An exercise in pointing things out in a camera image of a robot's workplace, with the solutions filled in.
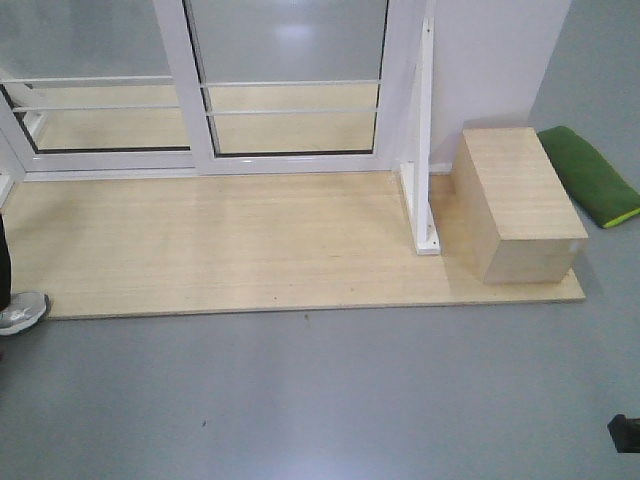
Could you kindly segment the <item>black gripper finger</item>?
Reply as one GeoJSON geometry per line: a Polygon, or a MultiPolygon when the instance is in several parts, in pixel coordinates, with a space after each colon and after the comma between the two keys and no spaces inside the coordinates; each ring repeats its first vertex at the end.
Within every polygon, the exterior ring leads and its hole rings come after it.
{"type": "Polygon", "coordinates": [[[628,418],[624,414],[617,414],[607,424],[607,429],[618,453],[640,452],[638,418],[628,418]]]}

